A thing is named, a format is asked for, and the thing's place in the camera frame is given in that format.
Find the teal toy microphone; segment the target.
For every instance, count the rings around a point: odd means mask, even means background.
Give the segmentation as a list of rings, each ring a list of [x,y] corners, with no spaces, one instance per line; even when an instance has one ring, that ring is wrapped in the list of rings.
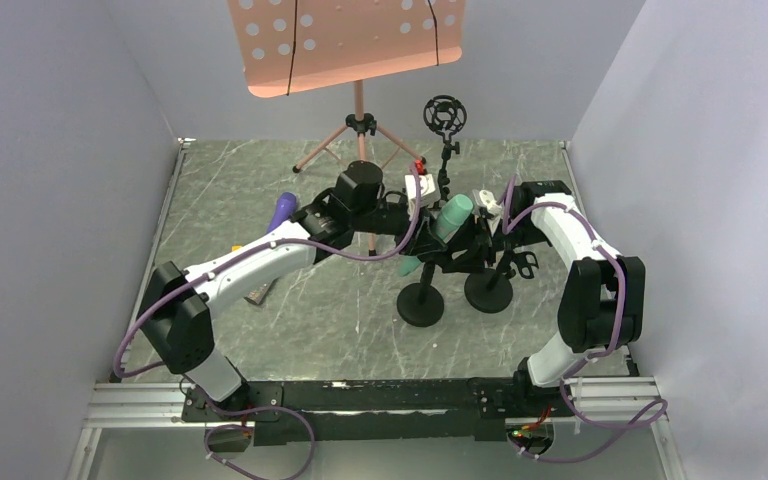
[[[447,240],[472,214],[474,205],[472,200],[464,195],[457,194],[452,197],[440,210],[436,217],[432,232],[441,240]],[[415,271],[423,264],[416,256],[406,257],[400,264],[397,274],[404,277]]]

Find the black round base mic stand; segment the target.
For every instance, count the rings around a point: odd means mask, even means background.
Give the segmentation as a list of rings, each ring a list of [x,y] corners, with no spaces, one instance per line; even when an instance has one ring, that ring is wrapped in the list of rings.
[[[420,280],[404,287],[396,299],[396,309],[407,324],[427,328],[438,323],[444,313],[442,294],[432,285],[436,265],[423,264]]]

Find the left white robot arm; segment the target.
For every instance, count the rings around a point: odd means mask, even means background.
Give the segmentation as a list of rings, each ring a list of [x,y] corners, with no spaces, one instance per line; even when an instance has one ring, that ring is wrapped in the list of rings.
[[[392,255],[441,246],[431,233],[427,205],[435,201],[434,176],[411,166],[397,200],[388,200],[383,172],[355,161],[334,186],[259,239],[216,259],[180,268],[166,262],[154,269],[136,327],[162,364],[197,385],[216,403],[246,402],[245,378],[215,345],[213,322],[257,287],[322,262],[344,256],[356,233],[391,236]]]

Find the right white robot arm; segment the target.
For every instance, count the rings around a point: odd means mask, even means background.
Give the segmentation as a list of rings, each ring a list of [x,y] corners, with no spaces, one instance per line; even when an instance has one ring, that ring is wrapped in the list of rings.
[[[510,184],[502,199],[489,191],[449,200],[434,223],[450,248],[446,272],[466,274],[467,302],[499,313],[513,299],[510,278],[532,277],[529,246],[546,244],[566,269],[557,331],[523,371],[535,387],[553,387],[587,362],[636,341],[642,333],[646,270],[638,257],[608,245],[559,180]]]

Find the pink music stand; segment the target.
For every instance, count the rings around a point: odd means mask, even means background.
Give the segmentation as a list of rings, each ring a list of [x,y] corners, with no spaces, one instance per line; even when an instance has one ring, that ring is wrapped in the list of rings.
[[[275,98],[340,84],[353,88],[343,125],[293,165],[294,173],[346,131],[357,154],[382,134],[415,162],[418,152],[380,125],[364,106],[368,79],[453,63],[462,56],[466,4],[442,1],[231,1],[228,10],[249,92]]]

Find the purple toy microphone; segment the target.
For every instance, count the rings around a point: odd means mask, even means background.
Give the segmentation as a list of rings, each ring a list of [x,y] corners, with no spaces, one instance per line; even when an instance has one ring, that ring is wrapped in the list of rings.
[[[266,232],[271,233],[278,228],[297,211],[297,208],[298,198],[295,194],[290,192],[281,193],[275,203],[274,212]]]

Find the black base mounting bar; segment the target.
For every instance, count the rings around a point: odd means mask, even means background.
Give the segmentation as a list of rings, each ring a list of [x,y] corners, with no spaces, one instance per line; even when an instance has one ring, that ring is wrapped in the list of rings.
[[[252,381],[212,408],[189,388],[186,423],[245,425],[257,446],[291,442],[467,437],[502,441],[508,428],[568,414],[558,390],[526,374],[431,380]]]

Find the silver glitter microphone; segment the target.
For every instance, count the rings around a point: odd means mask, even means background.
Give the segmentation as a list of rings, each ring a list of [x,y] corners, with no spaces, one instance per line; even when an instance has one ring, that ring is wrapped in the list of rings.
[[[273,286],[274,286],[274,282],[262,284],[261,286],[251,291],[245,297],[245,300],[251,305],[260,306],[265,301],[266,296],[272,290]]]

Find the black shock mount tripod stand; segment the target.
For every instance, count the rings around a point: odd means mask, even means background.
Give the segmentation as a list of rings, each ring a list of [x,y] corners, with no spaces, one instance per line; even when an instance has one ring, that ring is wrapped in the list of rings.
[[[460,153],[460,144],[454,139],[454,136],[463,130],[467,118],[467,110],[463,103],[450,95],[436,95],[429,99],[424,106],[423,121],[425,126],[432,133],[438,135],[443,142],[442,164],[437,175],[442,202],[447,202],[450,194],[448,162],[454,154]]]

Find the aluminium frame rail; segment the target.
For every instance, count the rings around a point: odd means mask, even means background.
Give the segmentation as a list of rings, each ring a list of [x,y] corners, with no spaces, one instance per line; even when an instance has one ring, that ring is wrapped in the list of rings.
[[[154,228],[152,243],[147,257],[147,264],[141,278],[136,300],[130,314],[125,336],[117,347],[114,364],[120,367],[126,365],[130,358],[131,342],[139,328],[136,326],[140,306],[154,268],[154,260],[160,245],[168,211],[177,186],[178,178],[192,138],[178,140],[177,157],[169,176],[158,220]],[[171,408],[178,403],[180,393],[170,396],[171,402],[153,402],[151,399],[158,393],[169,396],[171,386],[168,384],[123,384],[121,378],[111,373],[108,378],[94,386],[93,398],[88,406],[83,428],[76,444],[66,478],[68,480],[87,479],[98,452],[102,433],[110,429],[157,429],[172,427],[175,420],[163,407]]]

